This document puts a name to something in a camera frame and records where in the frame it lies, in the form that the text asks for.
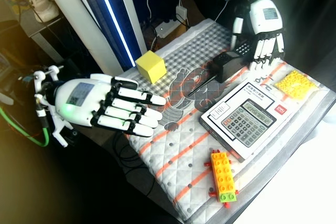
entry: bag of yellow beads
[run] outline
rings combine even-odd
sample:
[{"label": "bag of yellow beads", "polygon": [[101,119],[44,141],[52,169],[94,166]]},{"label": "bag of yellow beads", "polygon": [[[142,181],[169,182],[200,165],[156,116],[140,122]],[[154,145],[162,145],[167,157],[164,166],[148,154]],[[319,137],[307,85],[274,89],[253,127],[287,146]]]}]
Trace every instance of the bag of yellow beads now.
[{"label": "bag of yellow beads", "polygon": [[293,70],[275,86],[289,97],[297,100],[303,100],[310,91],[318,88],[306,76],[296,70]]}]

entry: gray label on robotic hand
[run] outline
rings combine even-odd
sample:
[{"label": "gray label on robotic hand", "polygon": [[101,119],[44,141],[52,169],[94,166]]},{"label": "gray label on robotic hand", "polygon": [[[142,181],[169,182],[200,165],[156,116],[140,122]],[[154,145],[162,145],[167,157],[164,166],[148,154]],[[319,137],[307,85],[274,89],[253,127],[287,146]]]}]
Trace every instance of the gray label on robotic hand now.
[{"label": "gray label on robotic hand", "polygon": [[265,8],[263,9],[263,11],[264,11],[264,16],[266,20],[278,18],[278,14],[275,8]]},{"label": "gray label on robotic hand", "polygon": [[67,103],[75,106],[82,106],[85,98],[88,96],[94,86],[95,85],[93,84],[80,82],[72,91]]}]

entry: green cable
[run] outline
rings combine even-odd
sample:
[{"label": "green cable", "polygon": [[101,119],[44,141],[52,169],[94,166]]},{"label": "green cable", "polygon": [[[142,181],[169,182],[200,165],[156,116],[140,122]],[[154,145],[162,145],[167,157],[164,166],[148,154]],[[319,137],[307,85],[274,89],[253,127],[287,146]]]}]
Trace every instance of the green cable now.
[{"label": "green cable", "polygon": [[0,107],[0,114],[2,117],[6,120],[7,123],[9,123],[13,128],[15,128],[18,132],[20,132],[23,136],[31,140],[33,143],[41,146],[41,147],[46,147],[49,144],[49,134],[47,128],[43,128],[43,134],[45,138],[45,143],[41,143],[37,141],[35,138],[31,137],[27,132],[25,132],[23,129],[21,129],[19,126],[17,126],[4,112],[2,107]]}]

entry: gray checkered pattern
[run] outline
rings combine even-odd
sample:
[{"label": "gray checkered pattern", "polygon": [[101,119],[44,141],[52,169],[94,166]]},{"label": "gray checkered pattern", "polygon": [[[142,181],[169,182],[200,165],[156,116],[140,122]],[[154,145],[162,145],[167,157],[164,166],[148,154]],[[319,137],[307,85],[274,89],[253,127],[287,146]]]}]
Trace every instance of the gray checkered pattern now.
[{"label": "gray checkered pattern", "polygon": [[213,23],[205,31],[164,57],[167,74],[155,84],[151,84],[140,74],[132,79],[139,83],[139,90],[163,95],[168,92],[170,83],[181,68],[191,71],[200,67],[226,49],[230,41],[231,31],[218,23]]}]

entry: calculator box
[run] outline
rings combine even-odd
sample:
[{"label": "calculator box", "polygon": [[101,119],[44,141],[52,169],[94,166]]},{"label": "calculator box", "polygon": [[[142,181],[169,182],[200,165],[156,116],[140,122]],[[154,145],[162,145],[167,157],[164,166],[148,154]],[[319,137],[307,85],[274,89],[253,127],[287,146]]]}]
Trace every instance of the calculator box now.
[{"label": "calculator box", "polygon": [[201,116],[205,127],[240,162],[246,160],[292,113],[253,80],[246,79]]}]

